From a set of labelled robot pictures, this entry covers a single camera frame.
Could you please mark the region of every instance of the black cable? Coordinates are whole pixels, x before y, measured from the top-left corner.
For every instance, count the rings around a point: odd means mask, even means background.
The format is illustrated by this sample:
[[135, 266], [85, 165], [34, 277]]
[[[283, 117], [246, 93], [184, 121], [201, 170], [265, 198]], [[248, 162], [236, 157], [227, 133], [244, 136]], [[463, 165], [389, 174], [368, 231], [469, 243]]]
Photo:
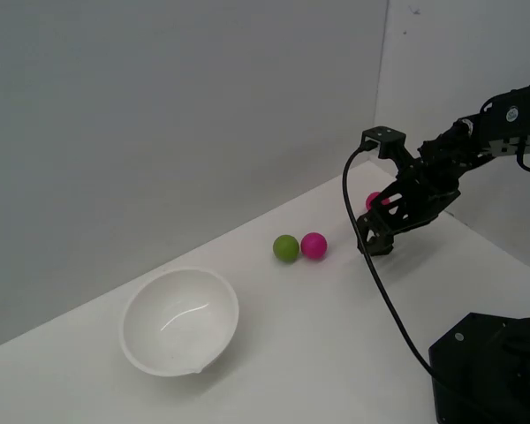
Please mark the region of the black cable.
[[352, 166], [352, 162], [355, 159], [357, 155], [364, 152], [364, 148], [358, 148], [355, 150], [352, 155], [349, 157], [347, 162], [345, 163], [344, 167], [344, 174], [342, 175], [342, 191], [344, 192], [344, 203], [345, 203], [345, 209], [347, 210], [347, 215], [350, 217], [350, 221], [352, 222], [353, 230], [355, 231], [355, 235], [357, 236], [358, 242], [361, 247], [361, 252], [363, 253], [363, 257], [365, 258], [365, 262], [367, 263], [367, 266], [369, 267], [369, 271], [371, 271], [371, 275], [373, 276], [373, 279], [375, 280], [375, 284], [377, 285], [377, 288], [379, 289], [379, 292], [381, 293], [382, 299], [384, 300], [385, 304], [387, 305], [387, 308], [390, 311], [390, 314], [392, 315], [393, 319], [395, 320], [395, 323], [397, 324], [398, 330], [400, 331], [400, 334], [402, 334], [403, 339], [406, 341], [406, 344], [410, 348], [411, 352], [413, 353], [414, 357], [419, 361], [419, 363], [422, 365], [422, 367], [426, 370], [426, 372], [432, 377], [432, 379], [437, 382], [440, 386], [442, 386], [444, 389], [449, 391], [451, 394], [455, 395], [459, 400], [464, 402], [466, 405], [470, 406], [473, 410], [478, 412], [482, 417], [486, 418], [487, 420], [490, 420], [493, 424], [501, 424], [500, 421], [498, 421], [491, 413], [489, 413], [486, 409], [484, 409], [482, 406], [476, 404], [473, 402], [470, 398], [465, 396], [464, 394], [460, 393], [459, 391], [453, 389], [422, 357], [420, 352], [418, 352], [418, 349], [414, 345], [412, 339], [410, 338], [410, 335], [406, 331], [405, 325], [400, 319], [400, 316], [398, 315], [397, 309], [395, 309], [395, 306], [392, 304], [392, 301], [390, 300], [389, 294], [387, 294], [387, 291], [382, 285], [381, 278], [379, 277], [379, 274], [377, 273], [377, 270], [375, 268], [375, 265], [373, 264], [373, 261], [371, 260], [371, 255], [367, 251], [366, 246], [366, 240], [363, 240], [360, 234], [360, 229], [357, 225], [357, 222], [355, 220], [355, 214], [353, 213], [352, 204], [350, 202], [350, 196], [347, 191], [347, 174], [350, 170], [350, 167]]
[[524, 164], [524, 151], [526, 149], [526, 140], [521, 140], [516, 150], [516, 163], [526, 172], [530, 172], [530, 167]]

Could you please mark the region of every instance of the white table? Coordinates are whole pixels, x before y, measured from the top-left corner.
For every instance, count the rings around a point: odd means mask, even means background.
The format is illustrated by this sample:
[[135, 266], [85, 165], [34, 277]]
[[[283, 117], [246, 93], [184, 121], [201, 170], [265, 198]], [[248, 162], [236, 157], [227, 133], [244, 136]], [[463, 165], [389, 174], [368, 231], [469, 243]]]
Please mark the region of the white table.
[[[391, 181], [372, 163], [350, 177], [358, 213]], [[324, 261], [274, 260], [277, 235], [309, 231], [329, 240]], [[120, 351], [117, 320], [142, 282], [185, 265], [230, 280], [238, 331], [200, 375], [145, 375]], [[376, 265], [424, 353], [468, 312], [530, 316], [530, 268], [445, 214]], [[0, 346], [0, 423], [163, 422], [435, 422], [430, 379], [355, 248], [340, 178]]]

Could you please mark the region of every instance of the robotic arm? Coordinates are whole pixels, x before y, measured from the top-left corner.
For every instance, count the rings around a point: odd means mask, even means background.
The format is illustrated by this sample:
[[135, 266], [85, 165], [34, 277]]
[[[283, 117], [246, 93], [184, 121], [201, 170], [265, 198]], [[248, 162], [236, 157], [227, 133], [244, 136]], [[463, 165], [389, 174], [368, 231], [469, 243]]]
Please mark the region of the robotic arm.
[[[410, 155], [405, 139], [385, 126], [366, 130], [345, 164], [342, 190], [358, 248], [403, 338], [432, 377], [438, 422], [530, 424], [530, 318], [470, 313], [430, 347], [429, 365], [371, 260], [372, 255], [390, 253], [395, 235], [436, 219], [460, 195], [459, 179], [466, 172], [505, 155], [515, 155], [520, 168], [530, 172], [524, 164], [524, 155], [530, 154], [530, 87], [489, 99], [478, 114], [459, 119], [437, 139], [422, 143], [420, 157]], [[375, 148], [380, 159], [395, 163], [397, 178], [356, 218], [348, 171], [358, 154]], [[383, 205], [386, 199], [390, 202]]]
[[[396, 181], [357, 220], [373, 256], [389, 254], [395, 235], [435, 220], [460, 195], [459, 179], [466, 172], [506, 155], [515, 155], [530, 172], [524, 164], [524, 155], [530, 154], [530, 86], [489, 99], [480, 113], [462, 117], [437, 139], [424, 141], [420, 157], [411, 156], [405, 140], [402, 132], [385, 126], [361, 137], [361, 148], [379, 148], [379, 158], [397, 166]], [[383, 205], [385, 199], [390, 203]]]

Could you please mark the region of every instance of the magenta ball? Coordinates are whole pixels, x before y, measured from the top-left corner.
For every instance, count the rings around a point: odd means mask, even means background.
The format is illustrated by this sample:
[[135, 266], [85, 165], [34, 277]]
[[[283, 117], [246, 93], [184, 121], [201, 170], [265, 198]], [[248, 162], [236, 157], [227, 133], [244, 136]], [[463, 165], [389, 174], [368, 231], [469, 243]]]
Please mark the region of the magenta ball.
[[326, 254], [328, 242], [322, 234], [310, 232], [300, 242], [300, 250], [307, 258], [317, 261]]
[[[373, 199], [375, 197], [377, 197], [379, 194], [381, 194], [380, 192], [372, 192], [371, 194], [368, 195], [368, 197], [366, 198], [365, 200], [365, 207], [367, 208], [367, 210], [370, 210], [371, 209], [371, 202], [373, 201]], [[389, 199], [385, 199], [381, 202], [383, 205], [388, 205], [389, 204]]]

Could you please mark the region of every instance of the white wall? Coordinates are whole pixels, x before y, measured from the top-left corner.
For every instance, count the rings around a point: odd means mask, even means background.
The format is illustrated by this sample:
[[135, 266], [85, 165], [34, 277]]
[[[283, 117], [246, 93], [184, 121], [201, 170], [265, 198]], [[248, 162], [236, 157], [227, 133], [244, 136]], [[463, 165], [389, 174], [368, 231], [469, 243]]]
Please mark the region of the white wall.
[[[529, 84], [530, 0], [390, 0], [375, 121], [406, 133], [413, 154], [492, 95]], [[530, 266], [530, 174], [496, 159], [460, 190], [450, 212]]]
[[385, 12], [0, 0], [0, 343], [337, 175]]

